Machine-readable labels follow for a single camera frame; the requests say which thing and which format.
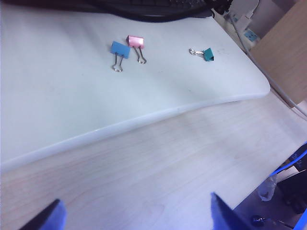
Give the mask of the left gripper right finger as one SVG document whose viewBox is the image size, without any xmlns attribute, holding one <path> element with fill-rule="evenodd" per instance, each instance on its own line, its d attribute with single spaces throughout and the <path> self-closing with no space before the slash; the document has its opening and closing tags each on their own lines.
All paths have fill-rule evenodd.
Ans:
<svg viewBox="0 0 307 230">
<path fill-rule="evenodd" d="M 251 228 L 215 193 L 211 193 L 213 230 L 250 230 Z"/>
</svg>

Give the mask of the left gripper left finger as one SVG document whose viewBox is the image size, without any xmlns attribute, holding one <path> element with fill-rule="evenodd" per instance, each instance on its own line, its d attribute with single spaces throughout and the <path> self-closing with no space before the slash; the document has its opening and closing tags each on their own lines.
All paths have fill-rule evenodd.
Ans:
<svg viewBox="0 0 307 230">
<path fill-rule="evenodd" d="M 63 230 L 66 218 L 67 211 L 64 203 L 60 199 L 55 199 L 20 230 Z"/>
</svg>

